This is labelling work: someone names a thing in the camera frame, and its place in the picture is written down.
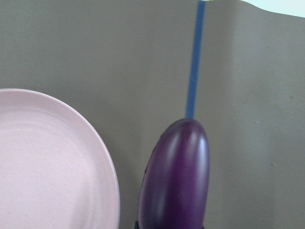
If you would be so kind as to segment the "purple eggplant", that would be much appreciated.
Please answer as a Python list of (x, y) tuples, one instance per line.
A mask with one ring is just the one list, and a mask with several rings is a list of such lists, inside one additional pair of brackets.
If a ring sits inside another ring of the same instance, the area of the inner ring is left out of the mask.
[(209, 146), (194, 119), (171, 124), (155, 145), (142, 180), (141, 229), (201, 229), (209, 184)]

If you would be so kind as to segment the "pink plate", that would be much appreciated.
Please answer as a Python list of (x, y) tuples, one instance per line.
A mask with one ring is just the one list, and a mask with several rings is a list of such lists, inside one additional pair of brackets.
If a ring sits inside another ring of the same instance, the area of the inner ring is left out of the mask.
[(0, 226), (116, 229), (120, 195), (92, 125), (49, 95), (0, 92)]

